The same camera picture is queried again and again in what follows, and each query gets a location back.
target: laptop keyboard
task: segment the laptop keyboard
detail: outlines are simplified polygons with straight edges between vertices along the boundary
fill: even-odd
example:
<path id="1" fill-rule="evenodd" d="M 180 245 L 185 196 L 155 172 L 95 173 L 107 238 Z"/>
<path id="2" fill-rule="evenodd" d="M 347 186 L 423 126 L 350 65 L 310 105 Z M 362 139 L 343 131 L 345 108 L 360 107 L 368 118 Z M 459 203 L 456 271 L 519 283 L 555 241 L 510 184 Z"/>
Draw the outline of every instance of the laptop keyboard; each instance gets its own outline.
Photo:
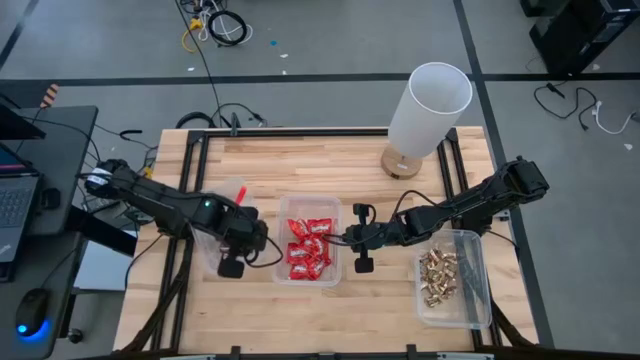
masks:
<path id="1" fill-rule="evenodd" d="M 22 226 L 27 217 L 31 189 L 0 189 L 0 228 Z"/>

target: lamp shade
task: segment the lamp shade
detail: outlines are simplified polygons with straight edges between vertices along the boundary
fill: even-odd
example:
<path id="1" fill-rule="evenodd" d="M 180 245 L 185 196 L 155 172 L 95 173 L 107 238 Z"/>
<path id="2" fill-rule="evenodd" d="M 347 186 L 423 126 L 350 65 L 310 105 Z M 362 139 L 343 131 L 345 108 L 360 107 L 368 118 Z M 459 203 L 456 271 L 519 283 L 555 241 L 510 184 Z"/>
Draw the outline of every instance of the lamp shade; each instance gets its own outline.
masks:
<path id="1" fill-rule="evenodd" d="M 389 127 L 391 146 L 422 158 L 432 153 L 473 98 L 467 76 L 449 64 L 428 63 L 413 71 Z"/>

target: laptop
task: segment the laptop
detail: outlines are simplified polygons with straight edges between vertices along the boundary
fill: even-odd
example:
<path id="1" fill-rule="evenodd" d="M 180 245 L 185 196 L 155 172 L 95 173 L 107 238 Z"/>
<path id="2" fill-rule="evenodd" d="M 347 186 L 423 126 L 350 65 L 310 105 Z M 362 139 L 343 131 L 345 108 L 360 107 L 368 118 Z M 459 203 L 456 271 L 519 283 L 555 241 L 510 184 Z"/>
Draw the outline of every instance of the laptop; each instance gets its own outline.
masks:
<path id="1" fill-rule="evenodd" d="M 38 198 L 40 178 L 26 161 L 0 143 L 0 263 L 11 263 L 16 257 Z"/>

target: white sticker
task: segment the white sticker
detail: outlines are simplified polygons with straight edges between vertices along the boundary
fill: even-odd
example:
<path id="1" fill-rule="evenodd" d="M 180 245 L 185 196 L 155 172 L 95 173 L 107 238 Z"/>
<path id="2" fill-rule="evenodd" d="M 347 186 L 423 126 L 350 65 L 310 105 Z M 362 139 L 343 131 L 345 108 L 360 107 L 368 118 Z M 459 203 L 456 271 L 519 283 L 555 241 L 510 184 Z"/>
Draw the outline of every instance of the white sticker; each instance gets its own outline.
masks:
<path id="1" fill-rule="evenodd" d="M 113 175 L 110 172 L 108 172 L 105 169 L 101 169 L 101 168 L 94 168 L 93 171 L 91 171 L 92 174 L 105 174 L 105 175 Z M 106 179 L 106 177 L 102 177 L 102 176 L 95 176 L 95 175 L 89 175 L 89 177 L 87 178 L 87 181 L 90 181 L 92 183 L 96 183 L 100 186 L 102 185 L 106 185 L 109 180 Z"/>

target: clear plastic container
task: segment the clear plastic container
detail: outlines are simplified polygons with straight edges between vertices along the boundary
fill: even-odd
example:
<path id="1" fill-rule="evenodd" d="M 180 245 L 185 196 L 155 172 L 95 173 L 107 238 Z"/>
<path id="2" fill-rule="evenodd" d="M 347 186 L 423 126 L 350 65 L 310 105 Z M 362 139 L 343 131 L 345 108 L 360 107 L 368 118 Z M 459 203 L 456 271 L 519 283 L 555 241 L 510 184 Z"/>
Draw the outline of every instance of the clear plastic container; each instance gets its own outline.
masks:
<path id="1" fill-rule="evenodd" d="M 466 230 L 440 230 L 431 239 L 416 245 L 414 276 L 416 309 L 420 320 L 431 326 L 484 329 L 491 323 L 491 301 L 482 241 L 478 234 Z M 420 259 L 431 249 L 457 255 L 456 292 L 435 307 L 428 307 L 428 290 L 420 290 Z"/>
<path id="2" fill-rule="evenodd" d="M 298 242 L 291 232 L 288 219 L 333 219 L 333 233 L 342 234 L 342 204 L 340 200 L 331 196 L 315 195 L 289 195 L 280 198 L 280 213 L 278 214 L 278 237 L 276 242 L 283 252 L 287 250 L 287 244 Z M 335 286 L 342 277 L 342 260 L 340 249 L 329 244 L 329 256 L 331 265 L 327 266 L 320 278 L 311 280 L 290 280 L 289 272 L 291 264 L 287 264 L 285 258 L 273 267 L 273 281 L 284 285 L 302 286 Z"/>
<path id="3" fill-rule="evenodd" d="M 220 186 L 210 190 L 217 195 L 222 195 L 235 202 L 240 202 L 241 206 L 254 206 L 253 197 L 249 194 L 249 190 L 244 187 L 244 179 L 240 177 L 232 177 L 225 180 Z M 206 232 L 191 228 L 193 238 L 196 242 L 196 252 L 199 254 L 200 260 L 205 269 L 213 275 L 218 274 L 218 265 L 222 255 L 223 243 L 217 240 L 213 235 Z"/>

